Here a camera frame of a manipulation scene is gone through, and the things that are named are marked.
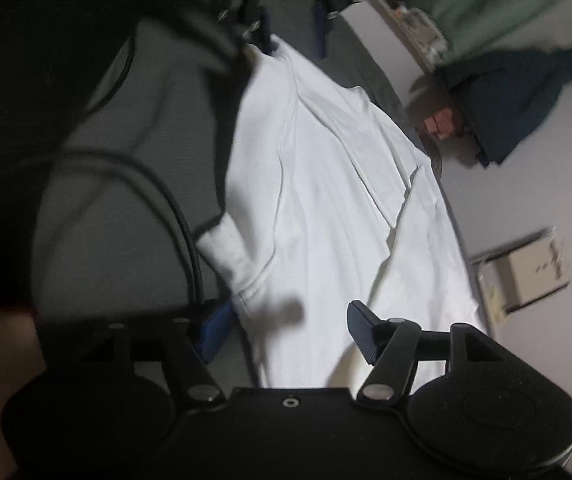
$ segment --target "white floor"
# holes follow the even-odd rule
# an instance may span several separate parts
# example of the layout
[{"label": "white floor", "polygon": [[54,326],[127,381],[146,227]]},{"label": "white floor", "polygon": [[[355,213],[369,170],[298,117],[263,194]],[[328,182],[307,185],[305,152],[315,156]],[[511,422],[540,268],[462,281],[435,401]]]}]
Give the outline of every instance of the white floor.
[{"label": "white floor", "polygon": [[[343,13],[414,120],[443,98],[368,3]],[[506,38],[507,46],[572,45],[572,0]],[[440,145],[442,184],[468,254],[555,226],[572,265],[572,85],[548,120],[500,167],[474,164],[470,146]],[[572,395],[572,283],[508,318],[499,339]],[[572,459],[569,464],[572,470]]]}]

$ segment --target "silver screw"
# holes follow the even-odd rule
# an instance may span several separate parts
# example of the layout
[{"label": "silver screw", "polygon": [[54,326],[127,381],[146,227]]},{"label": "silver screw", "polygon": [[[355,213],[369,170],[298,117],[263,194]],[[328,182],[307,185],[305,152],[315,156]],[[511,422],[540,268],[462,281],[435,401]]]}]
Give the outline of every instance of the silver screw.
[{"label": "silver screw", "polygon": [[219,397],[220,393],[219,388],[212,384],[196,384],[188,389],[191,399],[199,402],[212,402]]},{"label": "silver screw", "polygon": [[395,394],[387,384],[368,384],[361,392],[370,400],[389,400]]},{"label": "silver screw", "polygon": [[299,399],[297,397],[286,397],[282,404],[285,408],[296,408],[299,405]]}]

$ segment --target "floor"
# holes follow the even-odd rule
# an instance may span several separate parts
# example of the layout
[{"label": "floor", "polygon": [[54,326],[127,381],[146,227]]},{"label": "floor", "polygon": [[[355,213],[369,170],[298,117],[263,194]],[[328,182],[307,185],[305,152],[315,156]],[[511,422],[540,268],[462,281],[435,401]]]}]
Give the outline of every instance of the floor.
[{"label": "floor", "polygon": [[[344,17],[390,79],[413,120],[445,99],[367,2]],[[515,48],[572,45],[572,0],[501,42]],[[470,255],[556,227],[572,269],[572,85],[546,123],[501,166],[483,170],[465,141],[439,145],[441,182]],[[572,283],[510,316],[498,338],[572,395]],[[572,470],[572,459],[569,464]]]}]

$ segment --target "white cloth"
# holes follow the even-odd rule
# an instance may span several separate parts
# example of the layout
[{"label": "white cloth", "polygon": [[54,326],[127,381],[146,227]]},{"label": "white cloth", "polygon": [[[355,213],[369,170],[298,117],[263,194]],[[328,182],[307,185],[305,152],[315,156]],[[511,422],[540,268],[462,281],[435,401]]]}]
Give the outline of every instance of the white cloth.
[{"label": "white cloth", "polygon": [[263,386],[355,390],[370,367],[350,301],[445,331],[476,323],[477,304],[429,158],[361,88],[274,40],[272,56],[254,51],[226,211],[198,247],[233,293]]}]

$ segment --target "white garment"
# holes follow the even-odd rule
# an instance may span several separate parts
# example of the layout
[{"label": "white garment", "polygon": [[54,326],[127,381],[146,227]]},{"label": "white garment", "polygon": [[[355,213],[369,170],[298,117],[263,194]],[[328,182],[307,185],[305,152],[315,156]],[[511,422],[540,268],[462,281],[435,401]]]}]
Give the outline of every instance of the white garment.
[{"label": "white garment", "polygon": [[445,331],[476,323],[477,304],[429,158],[361,88],[274,40],[240,105],[226,212],[198,247],[233,293],[263,386],[355,390],[370,367],[350,301]]}]

